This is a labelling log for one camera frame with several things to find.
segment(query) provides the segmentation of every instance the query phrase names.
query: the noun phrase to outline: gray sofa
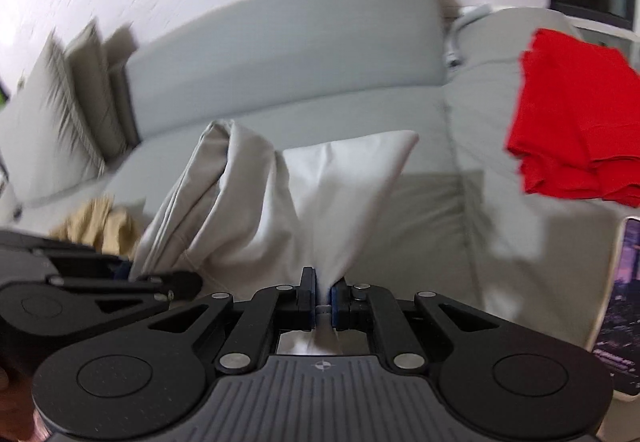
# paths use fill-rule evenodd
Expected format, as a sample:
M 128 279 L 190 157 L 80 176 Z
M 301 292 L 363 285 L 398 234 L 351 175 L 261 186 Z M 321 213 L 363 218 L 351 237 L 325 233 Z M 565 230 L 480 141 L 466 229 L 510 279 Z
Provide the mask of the gray sofa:
M 122 165 L 25 210 L 19 226 L 43 232 L 101 192 L 149 220 L 216 118 L 279 149 L 411 129 L 420 142 L 348 279 L 400 298 L 437 291 L 584 345 L 630 209 L 521 193 L 503 144 L 518 56 L 538 27 L 576 33 L 557 12 L 496 12 L 460 31 L 463 65 L 447 72 L 438 0 L 246 0 L 210 12 L 127 61 L 142 142 Z M 640 436 L 637 411 L 616 403 L 607 440 Z

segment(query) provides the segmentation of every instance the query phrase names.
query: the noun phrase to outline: white cloth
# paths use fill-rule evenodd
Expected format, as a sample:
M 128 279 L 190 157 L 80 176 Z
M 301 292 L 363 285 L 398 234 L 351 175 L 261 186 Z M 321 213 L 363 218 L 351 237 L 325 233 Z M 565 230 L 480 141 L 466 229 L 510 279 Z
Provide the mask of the white cloth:
M 313 266 L 318 297 L 340 279 L 418 140 L 413 131 L 277 152 L 233 122 L 212 122 L 146 229 L 131 278 L 197 271 L 201 295 L 251 299 L 297 285 Z

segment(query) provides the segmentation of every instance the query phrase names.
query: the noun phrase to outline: smartphone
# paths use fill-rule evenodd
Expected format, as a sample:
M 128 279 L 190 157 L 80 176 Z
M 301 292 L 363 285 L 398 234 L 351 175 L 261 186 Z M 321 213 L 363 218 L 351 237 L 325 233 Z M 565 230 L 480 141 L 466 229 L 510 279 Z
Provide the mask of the smartphone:
M 640 395 L 640 218 L 620 224 L 609 268 L 607 297 L 590 348 L 613 378 L 614 396 Z

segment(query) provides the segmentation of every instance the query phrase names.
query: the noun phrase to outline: yellow cloth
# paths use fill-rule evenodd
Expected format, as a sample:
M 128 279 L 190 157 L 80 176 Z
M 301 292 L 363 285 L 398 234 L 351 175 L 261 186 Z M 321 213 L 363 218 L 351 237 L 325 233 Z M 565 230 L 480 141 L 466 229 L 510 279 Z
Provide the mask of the yellow cloth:
M 133 259 L 142 231 L 123 207 L 113 206 L 113 197 L 89 200 L 61 225 L 49 232 L 53 239 L 84 243 L 103 254 Z

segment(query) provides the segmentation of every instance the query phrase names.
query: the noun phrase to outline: red cloth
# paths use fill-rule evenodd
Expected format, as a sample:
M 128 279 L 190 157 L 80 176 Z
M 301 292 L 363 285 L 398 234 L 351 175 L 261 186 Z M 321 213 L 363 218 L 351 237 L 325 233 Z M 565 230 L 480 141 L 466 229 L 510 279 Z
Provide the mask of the red cloth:
M 640 205 L 640 78 L 619 51 L 538 30 L 506 147 L 524 191 Z

